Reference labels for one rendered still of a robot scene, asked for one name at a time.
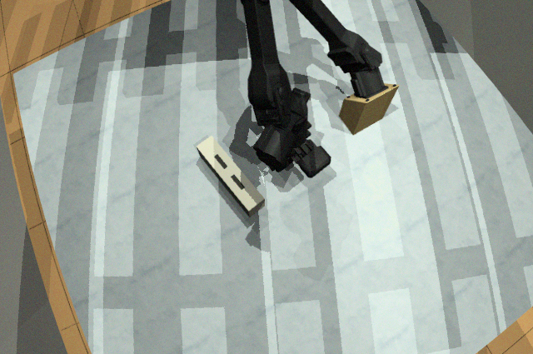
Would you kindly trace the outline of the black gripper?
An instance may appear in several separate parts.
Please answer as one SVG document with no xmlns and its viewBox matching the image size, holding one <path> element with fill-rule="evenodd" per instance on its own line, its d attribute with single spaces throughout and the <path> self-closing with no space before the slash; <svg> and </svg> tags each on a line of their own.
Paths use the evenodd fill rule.
<svg viewBox="0 0 533 354">
<path fill-rule="evenodd" d="M 293 148 L 296 155 L 291 158 L 309 178 L 313 178 L 331 163 L 331 156 L 322 146 L 318 147 L 311 139 L 307 140 L 311 135 L 308 130 L 311 126 L 307 121 L 306 129 L 296 135 L 297 140 Z"/>
</svg>

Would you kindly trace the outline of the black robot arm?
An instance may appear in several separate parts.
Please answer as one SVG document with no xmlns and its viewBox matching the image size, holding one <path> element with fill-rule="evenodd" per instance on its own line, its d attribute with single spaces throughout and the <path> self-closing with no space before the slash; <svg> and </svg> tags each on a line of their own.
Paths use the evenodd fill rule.
<svg viewBox="0 0 533 354">
<path fill-rule="evenodd" d="M 289 0 L 328 42 L 327 56 L 344 73 L 350 73 L 354 96 L 369 98 L 386 90 L 379 66 L 382 55 L 368 42 L 347 30 L 321 0 Z M 280 64 L 270 0 L 241 0 L 250 46 L 251 71 L 247 96 L 264 130 L 253 149 L 258 159 L 277 172 L 289 166 L 296 152 L 297 134 L 307 126 L 307 101 L 311 94 L 298 88 L 291 91 Z M 267 109 L 278 109 L 267 113 Z"/>
</svg>

